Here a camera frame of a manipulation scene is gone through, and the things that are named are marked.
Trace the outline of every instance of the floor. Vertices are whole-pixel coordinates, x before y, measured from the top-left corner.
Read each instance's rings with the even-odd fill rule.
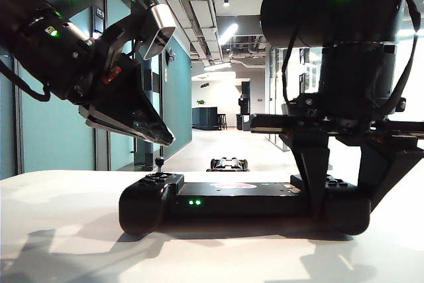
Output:
[[[299,174],[291,151],[282,151],[266,139],[267,135],[252,134],[228,128],[224,131],[193,130],[193,139],[186,147],[169,158],[166,172],[204,172],[212,158],[236,157],[247,159],[252,172],[278,172],[288,178]],[[330,139],[329,174],[356,184],[360,149],[347,147]]]
[[[205,171],[212,158],[247,159],[251,171],[290,171],[297,174],[291,152],[283,152],[266,140],[267,135],[228,128],[193,130],[193,140],[165,163],[166,171]]]

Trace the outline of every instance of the table surface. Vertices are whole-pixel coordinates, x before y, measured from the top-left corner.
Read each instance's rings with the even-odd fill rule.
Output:
[[[123,234],[121,192],[140,172],[44,171],[1,186],[1,281],[424,282],[423,163],[383,200],[356,237],[304,219],[162,225]],[[285,182],[283,173],[186,172],[188,182]]]

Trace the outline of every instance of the wall sign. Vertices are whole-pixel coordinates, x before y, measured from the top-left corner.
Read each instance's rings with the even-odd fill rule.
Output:
[[[100,19],[105,18],[105,12],[101,10],[99,7],[95,8],[95,15],[98,16]]]

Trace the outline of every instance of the black controller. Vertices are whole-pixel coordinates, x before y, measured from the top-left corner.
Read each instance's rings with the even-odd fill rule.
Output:
[[[342,233],[363,232],[370,222],[370,200],[358,188],[327,176],[324,207],[316,207],[300,176],[289,182],[188,182],[181,174],[158,172],[130,185],[119,200],[119,222],[129,235],[147,235],[162,219],[205,217],[305,216]]]
[[[155,160],[158,172],[127,187],[119,199],[119,223],[129,235],[146,235],[162,220],[166,204],[184,185],[184,176],[162,172],[163,157]]]

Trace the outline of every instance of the stool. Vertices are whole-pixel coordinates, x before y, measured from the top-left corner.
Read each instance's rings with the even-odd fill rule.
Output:
[[[218,114],[219,129],[227,129],[227,116],[225,114]]]

